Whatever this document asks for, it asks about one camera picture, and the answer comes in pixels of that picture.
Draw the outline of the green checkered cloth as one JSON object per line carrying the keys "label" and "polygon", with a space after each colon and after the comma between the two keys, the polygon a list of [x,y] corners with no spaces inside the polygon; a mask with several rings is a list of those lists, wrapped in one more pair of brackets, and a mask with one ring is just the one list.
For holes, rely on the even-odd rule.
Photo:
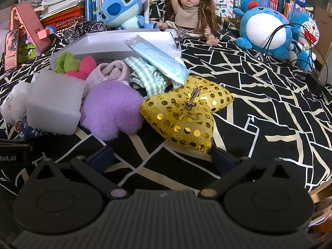
{"label": "green checkered cloth", "polygon": [[172,81],[143,58],[127,57],[123,60],[130,68],[130,82],[134,89],[145,88],[147,96],[164,93]]}

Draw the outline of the purple fluffy pompom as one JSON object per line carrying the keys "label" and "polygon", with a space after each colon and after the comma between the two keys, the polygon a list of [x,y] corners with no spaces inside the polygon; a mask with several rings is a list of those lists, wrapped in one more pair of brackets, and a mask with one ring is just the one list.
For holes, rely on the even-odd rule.
{"label": "purple fluffy pompom", "polygon": [[109,141],[120,132],[136,133],[144,118],[140,113],[143,96],[116,80],[103,82],[91,89],[81,109],[80,124],[96,138]]}

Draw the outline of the white plush toy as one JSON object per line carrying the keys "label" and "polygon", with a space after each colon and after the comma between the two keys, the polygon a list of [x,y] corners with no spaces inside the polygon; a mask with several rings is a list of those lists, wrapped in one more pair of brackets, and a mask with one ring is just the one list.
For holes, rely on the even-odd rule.
{"label": "white plush toy", "polygon": [[1,115],[10,125],[23,119],[32,86],[32,83],[28,82],[17,83],[1,104]]}

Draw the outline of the black patterned cloth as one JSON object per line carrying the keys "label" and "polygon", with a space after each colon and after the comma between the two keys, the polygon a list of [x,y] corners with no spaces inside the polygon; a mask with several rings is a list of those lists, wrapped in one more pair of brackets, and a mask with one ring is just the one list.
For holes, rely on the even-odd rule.
{"label": "black patterned cloth", "polygon": [[[220,43],[184,40],[182,58],[193,75],[228,89],[234,101],[214,114],[214,143],[230,154],[266,166],[284,159],[306,190],[331,178],[331,88],[314,96],[305,74],[287,62],[262,63],[255,51],[235,45],[237,31],[223,21]],[[167,142],[148,123],[134,135],[113,140],[113,164],[106,177],[136,189],[200,190],[220,178],[210,155]]]}

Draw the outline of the white cardboard box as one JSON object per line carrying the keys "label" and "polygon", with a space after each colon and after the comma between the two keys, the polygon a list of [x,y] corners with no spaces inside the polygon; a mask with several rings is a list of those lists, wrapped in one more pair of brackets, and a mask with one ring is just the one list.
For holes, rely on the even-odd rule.
{"label": "white cardboard box", "polygon": [[56,68],[56,59],[64,52],[70,52],[76,60],[91,56],[95,59],[96,64],[111,63],[114,60],[122,60],[130,56],[137,57],[138,54],[125,43],[125,40],[136,35],[144,38],[171,57],[182,56],[181,46],[175,40],[177,34],[173,29],[164,32],[158,29],[112,30],[88,33],[58,50],[49,58],[51,69]]}

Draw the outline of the blue round plush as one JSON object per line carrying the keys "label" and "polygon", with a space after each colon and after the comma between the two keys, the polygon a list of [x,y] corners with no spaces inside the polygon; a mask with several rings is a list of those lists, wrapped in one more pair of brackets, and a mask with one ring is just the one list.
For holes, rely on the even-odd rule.
{"label": "blue round plush", "polygon": [[261,0],[241,0],[233,10],[241,18],[240,36],[235,43],[246,50],[254,49],[279,60],[289,58],[293,33],[299,29],[276,10],[261,5]]}

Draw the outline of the blue Stitch plush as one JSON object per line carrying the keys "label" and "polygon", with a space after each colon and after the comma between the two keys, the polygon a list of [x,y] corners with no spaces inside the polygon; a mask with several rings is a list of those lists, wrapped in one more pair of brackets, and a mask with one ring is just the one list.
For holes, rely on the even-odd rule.
{"label": "blue Stitch plush", "polygon": [[157,29],[157,23],[145,23],[140,15],[142,6],[147,0],[104,0],[98,20],[107,28],[126,29]]}

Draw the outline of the pink cloth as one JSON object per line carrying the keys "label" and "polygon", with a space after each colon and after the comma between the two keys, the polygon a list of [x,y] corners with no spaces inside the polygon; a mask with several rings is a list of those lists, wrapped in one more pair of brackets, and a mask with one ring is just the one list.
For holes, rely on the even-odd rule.
{"label": "pink cloth", "polygon": [[85,80],[84,95],[86,96],[93,87],[109,80],[117,80],[128,85],[130,75],[131,72],[128,65],[122,60],[101,63],[92,70]]}

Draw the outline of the green pink scrunchie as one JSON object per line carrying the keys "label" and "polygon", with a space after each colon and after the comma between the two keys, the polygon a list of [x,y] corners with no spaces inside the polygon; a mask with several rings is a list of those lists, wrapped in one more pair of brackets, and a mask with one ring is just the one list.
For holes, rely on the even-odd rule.
{"label": "green pink scrunchie", "polygon": [[96,61],[91,56],[77,60],[70,52],[64,52],[56,59],[54,72],[86,80],[96,66]]}

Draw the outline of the red plastic basket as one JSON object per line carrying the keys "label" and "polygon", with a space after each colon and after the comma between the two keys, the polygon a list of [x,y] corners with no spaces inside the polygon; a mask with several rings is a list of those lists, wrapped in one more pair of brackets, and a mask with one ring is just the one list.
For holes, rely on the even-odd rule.
{"label": "red plastic basket", "polygon": [[56,33],[61,33],[82,20],[85,20],[85,6],[74,6],[55,15],[40,19],[40,22],[44,27],[51,26],[56,30]]}

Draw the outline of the white foam block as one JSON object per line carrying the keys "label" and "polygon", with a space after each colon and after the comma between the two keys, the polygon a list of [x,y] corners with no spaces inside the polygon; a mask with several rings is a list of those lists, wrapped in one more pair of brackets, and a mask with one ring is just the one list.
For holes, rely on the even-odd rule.
{"label": "white foam block", "polygon": [[26,100],[26,121],[32,128],[72,135],[81,118],[85,82],[43,69]]}

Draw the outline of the brown hair doll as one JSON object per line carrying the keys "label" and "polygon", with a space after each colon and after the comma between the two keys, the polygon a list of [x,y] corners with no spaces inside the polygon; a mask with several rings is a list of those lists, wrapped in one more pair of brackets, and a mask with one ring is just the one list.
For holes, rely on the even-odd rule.
{"label": "brown hair doll", "polygon": [[202,38],[207,45],[218,45],[218,23],[213,0],[169,0],[167,13],[169,20],[153,22],[159,29],[174,29],[180,38]]}

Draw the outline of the pink wooden house model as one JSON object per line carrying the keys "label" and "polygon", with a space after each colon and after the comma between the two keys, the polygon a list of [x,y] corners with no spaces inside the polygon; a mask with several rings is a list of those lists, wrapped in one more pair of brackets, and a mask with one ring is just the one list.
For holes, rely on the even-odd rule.
{"label": "pink wooden house model", "polygon": [[10,26],[5,37],[5,68],[13,72],[21,62],[40,56],[51,46],[50,30],[41,24],[32,4],[11,7]]}

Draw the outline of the gold sequin bow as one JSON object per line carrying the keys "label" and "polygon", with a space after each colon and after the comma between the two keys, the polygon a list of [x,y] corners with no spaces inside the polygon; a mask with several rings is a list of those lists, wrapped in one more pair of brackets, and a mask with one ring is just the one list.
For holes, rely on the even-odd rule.
{"label": "gold sequin bow", "polygon": [[145,99],[140,113],[166,140],[207,154],[212,147],[213,114],[233,101],[226,88],[190,75],[179,88]]}

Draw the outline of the blue face mask pack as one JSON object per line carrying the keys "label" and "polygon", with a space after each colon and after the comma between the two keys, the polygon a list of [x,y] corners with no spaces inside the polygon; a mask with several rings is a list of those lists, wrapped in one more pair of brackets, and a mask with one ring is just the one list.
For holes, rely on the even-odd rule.
{"label": "blue face mask pack", "polygon": [[125,44],[139,56],[146,59],[166,77],[179,85],[185,84],[190,73],[186,66],[148,42],[139,35],[125,39]]}

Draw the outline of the Doraemon plush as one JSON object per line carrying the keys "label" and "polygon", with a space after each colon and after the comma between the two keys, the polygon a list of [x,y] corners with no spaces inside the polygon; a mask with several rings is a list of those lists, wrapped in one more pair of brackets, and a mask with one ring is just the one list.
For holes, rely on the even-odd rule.
{"label": "Doraemon plush", "polygon": [[288,48],[288,61],[304,72],[314,69],[316,55],[312,48],[318,43],[320,31],[315,20],[307,13],[298,12],[290,19],[292,42]]}

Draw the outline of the black model bicycle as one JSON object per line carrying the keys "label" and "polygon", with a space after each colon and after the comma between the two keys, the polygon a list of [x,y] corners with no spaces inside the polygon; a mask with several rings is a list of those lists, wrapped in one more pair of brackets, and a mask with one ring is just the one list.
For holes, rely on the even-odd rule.
{"label": "black model bicycle", "polygon": [[88,33],[106,32],[107,27],[101,21],[77,21],[63,32],[64,41],[69,44]]}

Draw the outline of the navy floral pouch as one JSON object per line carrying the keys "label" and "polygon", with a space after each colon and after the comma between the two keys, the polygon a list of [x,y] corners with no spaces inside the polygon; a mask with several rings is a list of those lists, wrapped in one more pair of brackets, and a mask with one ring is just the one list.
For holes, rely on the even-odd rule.
{"label": "navy floral pouch", "polygon": [[41,130],[36,129],[34,127],[30,127],[28,125],[27,115],[24,114],[18,137],[21,139],[25,139],[25,138],[37,137],[37,136],[41,136],[41,135],[42,135]]}

